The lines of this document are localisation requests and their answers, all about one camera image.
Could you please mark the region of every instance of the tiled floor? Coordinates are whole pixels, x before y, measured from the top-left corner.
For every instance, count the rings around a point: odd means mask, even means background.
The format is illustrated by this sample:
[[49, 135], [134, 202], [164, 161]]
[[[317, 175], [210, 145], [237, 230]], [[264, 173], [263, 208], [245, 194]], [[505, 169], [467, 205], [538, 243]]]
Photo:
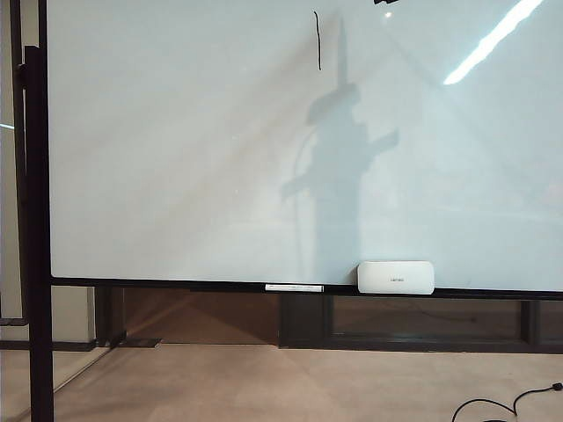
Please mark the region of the tiled floor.
[[[448, 422], [464, 400], [505, 403], [563, 381], [563, 356], [279, 350], [162, 345], [118, 349], [56, 395], [57, 422]], [[520, 422], [555, 422], [563, 393], [525, 398]], [[503, 418], [476, 405], [458, 422]]]
[[[74, 374], [96, 360], [106, 349], [94, 349], [88, 353], [55, 352], [55, 387], [63, 385]], [[29, 353], [27, 351], [0, 352], [2, 421], [21, 419], [29, 408]]]

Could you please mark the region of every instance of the black pole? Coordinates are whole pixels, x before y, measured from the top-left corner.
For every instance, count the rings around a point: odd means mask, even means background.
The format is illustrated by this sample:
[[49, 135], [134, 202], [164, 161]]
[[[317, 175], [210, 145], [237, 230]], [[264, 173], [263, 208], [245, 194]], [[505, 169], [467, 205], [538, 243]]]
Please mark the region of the black pole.
[[21, 317], [0, 318], [0, 326], [27, 325], [27, 224], [26, 224], [26, 133], [24, 122], [24, 88], [20, 75], [22, 63], [21, 4], [10, 0], [11, 82], [14, 114], [14, 150], [16, 162], [16, 195], [18, 204], [19, 282]]
[[26, 47], [28, 317], [32, 422], [54, 422], [47, 55]]
[[540, 307], [540, 301], [525, 301], [520, 305], [521, 337], [532, 346], [541, 344]]

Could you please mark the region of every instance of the floor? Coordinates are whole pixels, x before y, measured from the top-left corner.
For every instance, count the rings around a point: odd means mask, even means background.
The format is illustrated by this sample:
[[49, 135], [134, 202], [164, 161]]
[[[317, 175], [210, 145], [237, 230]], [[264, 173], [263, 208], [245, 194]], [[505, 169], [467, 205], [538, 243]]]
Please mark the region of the floor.
[[130, 338], [165, 343], [277, 345], [278, 295], [128, 288]]
[[[83, 353], [54, 352], [55, 388], [61, 387], [105, 352], [106, 349], [101, 348]], [[29, 352], [21, 350], [0, 352], [0, 368], [1, 420], [3, 422], [21, 420], [29, 408]]]
[[[463, 401], [505, 403], [563, 381], [563, 356], [280, 350], [161, 345], [117, 349], [56, 394], [57, 422], [450, 421]], [[520, 422], [559, 421], [563, 393], [526, 397]], [[475, 405], [458, 422], [503, 418]]]

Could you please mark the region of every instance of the power cord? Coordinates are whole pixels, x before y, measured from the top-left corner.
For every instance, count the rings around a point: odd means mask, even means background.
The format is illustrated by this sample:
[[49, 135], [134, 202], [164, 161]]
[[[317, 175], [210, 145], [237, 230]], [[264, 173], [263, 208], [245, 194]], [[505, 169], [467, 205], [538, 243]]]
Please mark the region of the power cord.
[[[473, 398], [472, 400], [468, 400], [467, 402], [461, 404], [456, 409], [456, 411], [454, 412], [454, 416], [451, 419], [451, 422], [456, 422], [457, 415], [459, 414], [459, 412], [465, 406], [467, 406], [468, 404], [477, 403], [477, 402], [490, 403], [490, 404], [494, 404], [496, 406], [500, 406], [502, 409], [506, 409], [507, 411], [512, 413], [514, 416], [518, 417], [518, 410], [516, 409], [516, 405], [518, 404], [518, 401], [521, 398], [523, 398], [524, 396], [528, 396], [529, 394], [545, 393], [546, 391], [562, 391], [562, 390], [563, 390], [563, 384], [561, 382], [557, 382], [547, 389], [531, 389], [529, 391], [525, 391], [515, 399], [515, 401], [512, 403], [512, 408], [509, 408], [505, 404], [495, 402], [494, 400], [489, 400], [488, 398]], [[491, 420], [486, 420], [485, 422], [506, 422], [506, 421], [498, 420], [498, 419], [494, 419], [494, 420], [491, 419]]]

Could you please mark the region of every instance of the whiteboard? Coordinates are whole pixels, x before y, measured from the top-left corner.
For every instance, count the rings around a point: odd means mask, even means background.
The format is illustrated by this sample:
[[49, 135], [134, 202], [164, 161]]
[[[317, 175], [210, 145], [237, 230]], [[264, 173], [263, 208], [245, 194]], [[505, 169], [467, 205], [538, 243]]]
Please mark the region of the whiteboard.
[[[313, 11], [318, 13], [318, 35]], [[563, 291], [558, 0], [48, 0], [52, 273]]]

